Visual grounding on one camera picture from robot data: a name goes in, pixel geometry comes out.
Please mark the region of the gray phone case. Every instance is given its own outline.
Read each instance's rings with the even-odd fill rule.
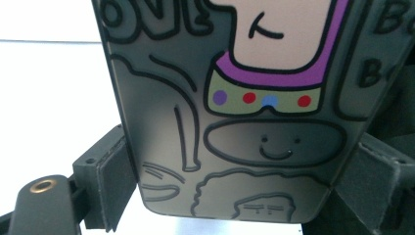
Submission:
[[[144,204],[169,215],[312,220],[414,42],[412,0],[93,4]]]

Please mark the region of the red dot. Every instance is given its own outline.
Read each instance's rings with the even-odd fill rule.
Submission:
[[[244,95],[243,100],[247,104],[253,103],[256,100],[256,95],[253,92],[248,92]]]
[[[311,97],[304,95],[299,97],[298,104],[300,107],[308,107],[311,104]]]

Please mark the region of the purple collar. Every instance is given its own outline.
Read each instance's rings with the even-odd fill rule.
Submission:
[[[323,82],[324,72],[345,14],[347,2],[348,0],[338,1],[320,57],[307,70],[288,74],[243,70],[233,65],[229,52],[219,58],[216,64],[229,78],[251,85],[303,87],[320,84]]]

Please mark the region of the white background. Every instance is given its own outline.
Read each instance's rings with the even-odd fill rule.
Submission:
[[[71,164],[120,120],[89,1],[0,4],[1,215],[14,209],[26,183],[51,174],[71,176]],[[297,235],[300,230],[300,225],[159,216],[144,209],[137,190],[116,234]]]

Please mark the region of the blue dot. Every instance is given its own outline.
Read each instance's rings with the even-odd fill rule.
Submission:
[[[213,94],[213,102],[214,104],[221,106],[226,103],[228,100],[228,94],[224,90],[215,91]]]
[[[262,98],[262,107],[265,106],[271,106],[271,107],[277,107],[278,99],[276,96],[273,95],[266,95]]]

